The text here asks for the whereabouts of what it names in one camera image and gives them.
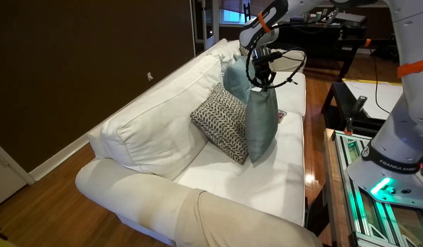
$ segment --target seat cushion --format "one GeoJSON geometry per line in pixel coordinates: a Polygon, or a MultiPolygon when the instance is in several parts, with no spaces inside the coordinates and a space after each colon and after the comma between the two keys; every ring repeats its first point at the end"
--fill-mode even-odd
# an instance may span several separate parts
{"type": "MultiPolygon", "coordinates": [[[[290,72],[279,72],[274,84],[283,83],[290,77],[290,72]]],[[[294,83],[285,84],[277,88],[279,110],[297,113],[301,117],[307,114],[307,77],[303,73],[296,73],[294,83]]]]}
{"type": "Polygon", "coordinates": [[[289,113],[257,162],[241,167],[208,143],[176,182],[304,226],[304,158],[304,121],[289,113]]]}
{"type": "Polygon", "coordinates": [[[272,50],[271,53],[285,53],[283,57],[281,60],[274,61],[272,64],[270,64],[271,70],[274,72],[294,72],[296,69],[300,70],[299,72],[304,72],[305,64],[307,64],[307,55],[304,51],[299,51],[299,50],[292,50],[292,51],[286,51],[286,50],[272,50]]]}

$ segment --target green light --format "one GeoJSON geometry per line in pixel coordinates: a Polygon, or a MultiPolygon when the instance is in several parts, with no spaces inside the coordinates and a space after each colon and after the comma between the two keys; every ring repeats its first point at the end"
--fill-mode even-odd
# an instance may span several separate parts
{"type": "Polygon", "coordinates": [[[381,180],[373,190],[371,194],[377,195],[382,189],[385,189],[392,182],[391,178],[381,180]]]}

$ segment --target white robot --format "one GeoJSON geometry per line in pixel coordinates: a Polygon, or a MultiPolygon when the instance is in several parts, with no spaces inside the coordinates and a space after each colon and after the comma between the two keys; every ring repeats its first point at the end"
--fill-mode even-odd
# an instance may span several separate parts
{"type": "MultiPolygon", "coordinates": [[[[268,62],[277,57],[270,54],[267,44],[278,38],[278,24],[303,16],[322,2],[274,2],[242,31],[241,46],[255,54],[255,86],[268,90],[274,80],[268,62]]],[[[338,9],[375,2],[332,0],[338,9]]],[[[404,94],[378,135],[347,173],[378,202],[423,209],[423,0],[386,3],[396,32],[402,65],[399,76],[403,79],[404,94]]]]}

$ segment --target throw pillow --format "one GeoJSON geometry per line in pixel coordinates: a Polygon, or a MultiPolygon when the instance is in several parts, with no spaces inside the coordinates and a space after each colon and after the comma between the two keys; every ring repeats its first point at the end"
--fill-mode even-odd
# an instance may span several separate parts
{"type": "Polygon", "coordinates": [[[246,140],[252,162],[259,161],[278,132],[277,91],[252,91],[246,113],[246,140]]]}
{"type": "MultiPolygon", "coordinates": [[[[246,61],[246,57],[240,57],[224,73],[224,88],[245,105],[249,103],[252,90],[252,83],[246,75],[246,61]]],[[[251,76],[255,77],[255,68],[252,64],[249,72],[251,76]]]]}
{"type": "Polygon", "coordinates": [[[230,158],[244,164],[246,106],[218,84],[211,97],[191,114],[193,123],[230,158]]]}

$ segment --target white couch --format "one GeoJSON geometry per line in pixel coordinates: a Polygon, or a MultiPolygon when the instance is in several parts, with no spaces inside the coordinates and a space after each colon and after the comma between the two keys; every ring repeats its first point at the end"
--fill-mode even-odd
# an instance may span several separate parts
{"type": "MultiPolygon", "coordinates": [[[[297,86],[277,90],[279,110],[288,116],[275,142],[256,164],[251,160],[237,164],[190,120],[190,113],[223,81],[223,73],[238,55],[238,42],[222,40],[94,128],[88,139],[97,158],[80,171],[77,189],[126,226],[169,246],[176,245],[179,215],[196,189],[253,215],[281,219],[286,230],[293,228],[283,237],[300,237],[299,246],[304,245],[301,239],[315,239],[303,228],[307,110],[303,73],[294,76],[297,86]]],[[[281,61],[275,65],[277,69],[288,66],[281,61]]],[[[290,72],[279,72],[277,80],[289,76],[290,72]]],[[[267,230],[255,224],[251,231],[261,234],[260,228],[267,230]]]]}

